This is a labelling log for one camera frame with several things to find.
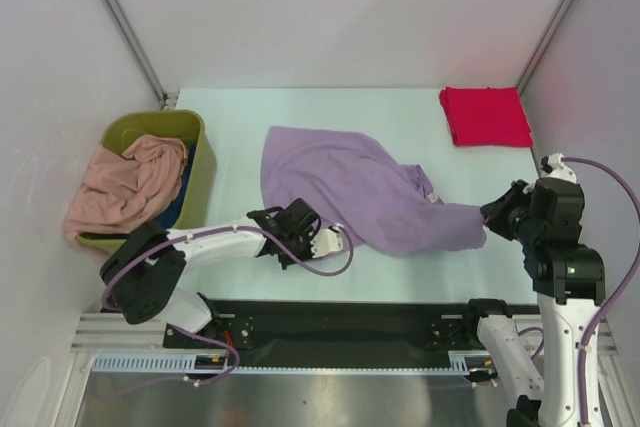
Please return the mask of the purple t shirt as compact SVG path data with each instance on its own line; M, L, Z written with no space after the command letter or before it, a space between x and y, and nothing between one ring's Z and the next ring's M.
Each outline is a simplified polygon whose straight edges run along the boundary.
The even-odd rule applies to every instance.
M361 133L273 126L260 182L265 206L301 198L323 223L386 254L479 249L487 239L479 207L445 202L421 166Z

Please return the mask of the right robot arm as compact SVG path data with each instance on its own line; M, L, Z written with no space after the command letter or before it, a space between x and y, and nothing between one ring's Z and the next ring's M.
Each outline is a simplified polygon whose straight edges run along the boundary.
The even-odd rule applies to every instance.
M485 348L509 396L509 426L601 426L598 327L604 262L582 244L584 193L575 182L519 180L482 206L485 226L522 247L542 323L544 369L537 370L503 301L476 299L461 335Z

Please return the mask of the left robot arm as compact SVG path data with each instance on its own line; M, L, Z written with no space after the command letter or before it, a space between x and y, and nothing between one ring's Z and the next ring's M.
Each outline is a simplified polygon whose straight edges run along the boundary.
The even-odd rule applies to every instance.
M262 256L274 256L286 267L341 248L336 233L324 229L302 199L286 208L254 210L213 228L165 230L150 221L131 232L103 264L103 303L121 312L130 325L159 320L207 347L219 339L221 323L203 296L179 286L185 274L225 260Z

